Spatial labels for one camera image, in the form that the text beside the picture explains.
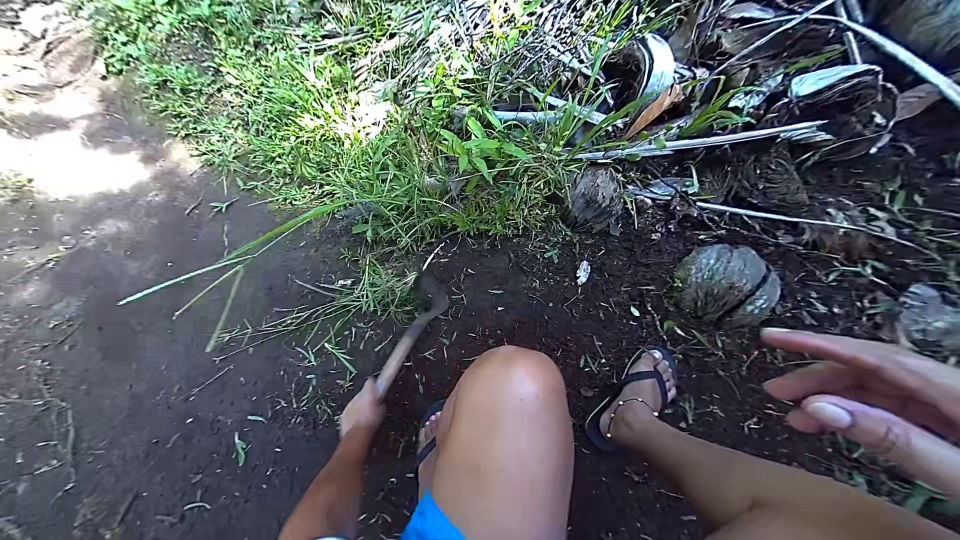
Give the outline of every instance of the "blue shorts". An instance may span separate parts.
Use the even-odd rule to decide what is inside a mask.
[[[430,490],[423,494],[423,499],[417,503],[410,523],[400,535],[400,540],[467,540],[456,527],[446,519],[444,511],[440,510],[433,500]]]

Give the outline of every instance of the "fingernail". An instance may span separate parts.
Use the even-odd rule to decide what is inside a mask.
[[[837,405],[824,402],[816,402],[806,405],[804,410],[810,416],[834,428],[835,430],[845,430],[853,424],[853,417],[845,409]]]

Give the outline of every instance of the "anklet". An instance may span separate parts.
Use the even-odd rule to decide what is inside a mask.
[[[608,439],[613,438],[613,435],[612,435],[611,433],[612,433],[612,429],[613,429],[613,417],[616,416],[616,411],[617,411],[620,407],[622,407],[623,404],[628,403],[628,402],[641,402],[642,404],[647,405],[647,408],[650,409],[650,412],[653,412],[653,413],[654,413],[654,416],[660,416],[660,414],[659,414],[658,412],[656,412],[656,411],[654,410],[654,408],[650,406],[650,404],[648,404],[647,402],[643,401],[643,400],[640,399],[640,398],[627,398],[626,400],[620,400],[620,401],[616,402],[616,407],[613,409],[613,412],[610,413],[610,421],[607,423],[607,438],[608,438]]]

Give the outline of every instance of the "leg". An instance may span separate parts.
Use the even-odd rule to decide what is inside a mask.
[[[636,369],[660,369],[670,395],[672,373],[659,353],[646,353]],[[658,420],[660,392],[652,380],[628,385],[625,402],[601,428],[678,486],[719,530],[715,538],[952,538],[957,537],[902,508],[865,496],[839,482],[703,441]]]
[[[436,417],[420,467],[447,518],[470,540],[566,537],[573,428],[560,370],[519,347],[483,353]]]

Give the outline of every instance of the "foot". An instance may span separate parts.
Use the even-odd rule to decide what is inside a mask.
[[[430,416],[426,421],[426,424],[420,428],[420,434],[417,436],[417,454],[420,454],[420,451],[423,450],[423,447],[426,446],[426,443],[430,442],[434,437],[437,436],[437,425],[440,424],[440,415],[442,411]],[[420,464],[419,469],[417,470],[417,478],[420,479],[420,497],[423,497],[423,493],[427,489],[430,489],[430,483],[433,480],[433,464],[437,462],[437,449],[433,449],[433,452],[427,455],[423,463]]]
[[[657,370],[663,375],[666,383],[667,402],[677,397],[677,380],[670,364],[663,360],[660,351],[651,350],[643,353],[639,360],[634,362],[628,373]],[[638,380],[624,386],[607,410],[600,415],[600,431],[606,435],[610,433],[616,441],[630,430],[638,428],[643,422],[655,420],[660,409],[666,404],[660,402],[660,389],[653,379]]]

